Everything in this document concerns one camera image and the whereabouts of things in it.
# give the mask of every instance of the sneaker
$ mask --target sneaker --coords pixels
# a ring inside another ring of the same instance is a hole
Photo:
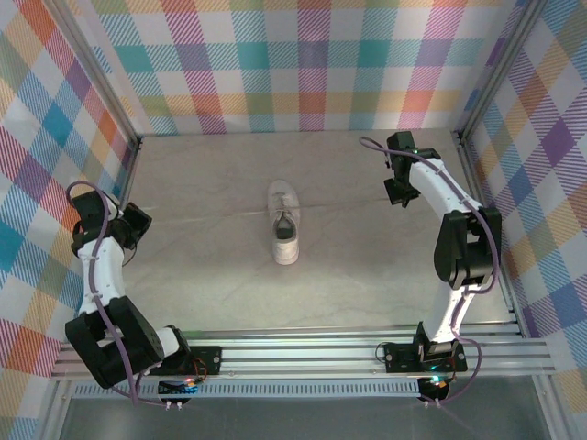
[[[300,254],[298,228],[300,209],[297,194],[287,181],[274,181],[269,186],[269,219],[273,258],[279,264],[294,264]]]

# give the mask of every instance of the gray floor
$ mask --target gray floor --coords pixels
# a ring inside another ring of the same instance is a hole
[[[153,224],[125,267],[127,294],[155,327],[227,330],[416,324],[438,281],[439,229],[421,198],[391,206],[382,154],[389,131],[149,137],[131,200]],[[466,187],[450,133],[415,132]],[[266,192],[285,179],[302,208],[301,254],[271,257]],[[474,301],[466,321],[509,318],[500,291]]]
[[[73,400],[62,439],[548,439],[530,378],[478,379],[445,409],[416,399],[195,400],[183,411]]]

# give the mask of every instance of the white sneaker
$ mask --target white sneaker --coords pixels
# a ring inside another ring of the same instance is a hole
[[[300,203],[292,185],[287,181],[274,181],[269,185],[267,205],[271,222],[273,258],[279,264],[294,264],[300,254]]]

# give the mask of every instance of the metal grate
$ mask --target metal grate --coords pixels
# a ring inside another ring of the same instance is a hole
[[[157,381],[142,383],[140,395],[156,398]],[[119,387],[128,391],[128,385]],[[417,379],[317,379],[317,380],[245,380],[215,379],[198,386],[190,398],[341,398],[341,397],[417,397]],[[72,396],[74,399],[124,398],[111,390],[100,388],[95,382],[78,381]],[[181,394],[169,396],[182,397]]]

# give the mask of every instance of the purple cable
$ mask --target purple cable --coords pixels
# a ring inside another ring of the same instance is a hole
[[[98,250],[100,249],[100,245],[102,244],[102,241],[104,240],[104,237],[106,234],[106,228],[108,227],[108,213],[110,211],[110,208],[108,207],[108,201],[106,200],[106,197],[105,197],[104,193],[102,192],[102,190],[100,188],[98,188],[96,185],[94,185],[93,183],[91,183],[90,181],[75,181],[74,183],[70,184],[70,186],[67,187],[67,189],[65,190],[65,194],[67,196],[67,202],[71,206],[73,206],[71,192],[72,192],[73,187],[78,186],[78,185],[87,185],[90,188],[93,188],[100,196],[100,199],[102,200],[102,204],[104,205],[104,219],[102,220],[102,226],[100,227],[100,234],[98,234],[98,238],[96,239],[95,244],[94,244],[94,249],[92,250],[92,259],[90,259],[90,267],[88,269],[88,283],[90,285],[90,292],[94,296],[93,300],[94,300],[95,305],[98,309],[98,313],[100,313],[100,316],[102,317],[102,320],[104,321],[106,328],[108,329],[108,332],[110,332],[110,335],[112,335],[112,337],[114,338],[114,341],[116,343],[116,347],[118,348],[118,351],[120,352],[120,356],[122,357],[122,363],[125,366],[125,372],[127,373],[127,380],[128,380],[128,385],[130,388],[130,394],[128,396],[130,397],[130,400],[132,400],[133,405],[137,405],[138,404],[137,388],[135,386],[135,380],[133,378],[132,367],[130,364],[130,359],[128,358],[128,352],[125,349],[125,345],[122,342],[122,338],[120,337],[120,335],[116,331],[116,328],[115,328],[114,324],[112,324],[112,321],[110,321],[110,318],[108,317],[108,314],[106,313],[106,310],[105,310],[104,306],[102,305],[102,302],[100,301],[100,297],[102,295],[100,295],[98,293],[98,290],[95,287],[95,279],[94,279],[95,261],[96,261],[96,259],[99,258],[97,256]]]
[[[489,283],[488,287],[486,287],[485,289],[478,290],[478,291],[469,291],[469,288],[465,288],[464,296],[468,295],[469,293],[474,293],[474,294],[478,294],[478,295],[483,295],[485,293],[489,293],[491,291],[491,289],[495,286],[495,283],[497,282],[497,280],[499,278],[499,255],[497,252],[497,245],[495,244],[495,238],[493,237],[492,231],[491,231],[489,225],[487,225],[487,222],[485,221],[485,219],[483,218],[481,213],[477,209],[475,209],[473,207],[473,205],[465,198],[465,195],[459,190],[459,188],[457,188],[457,186],[452,182],[452,180],[449,178],[449,176],[443,170],[441,170],[439,167],[437,167],[435,164],[433,164],[432,162],[430,162],[427,159],[422,158],[421,156],[418,156],[417,154],[409,153],[407,151],[396,151],[393,149],[384,148],[379,142],[371,139],[370,137],[360,137],[359,143],[367,149],[372,149],[374,151],[380,151],[382,153],[385,153],[388,156],[392,156],[392,155],[405,156],[407,158],[421,161],[422,163],[427,165],[428,168],[430,168],[437,175],[439,175],[440,178],[455,193],[455,195],[459,198],[459,200],[467,207],[467,209],[469,209],[473,213],[473,215],[475,215],[475,217],[477,218],[477,221],[482,226],[483,231],[485,232],[485,235],[487,236],[487,239],[489,240],[489,247],[492,252],[493,276],[492,276],[492,280]],[[450,331],[455,336],[455,338],[459,342],[461,342],[462,344],[466,343],[466,344],[472,344],[475,346],[475,348],[477,349],[477,354],[478,354],[477,364],[475,365],[475,369],[473,370],[471,377],[469,378],[469,380],[467,381],[465,386],[463,388],[461,388],[456,394],[453,394],[452,396],[445,399],[443,401],[443,403],[454,401],[463,392],[465,392],[471,386],[471,384],[473,383],[475,378],[477,378],[477,375],[479,374],[479,370],[481,369],[481,363],[482,363],[481,346],[479,345],[479,343],[477,341],[474,341],[472,339],[468,339],[466,337],[462,337],[459,334],[459,332],[457,332],[455,330],[455,328],[457,326],[457,320],[459,319],[460,311],[461,311],[463,305],[465,304],[464,296],[462,298],[460,298],[459,302],[457,303],[457,306],[455,307],[455,310],[452,313],[452,316],[450,319]],[[432,399],[428,398],[427,396],[422,396],[422,397],[427,401],[434,402]]]

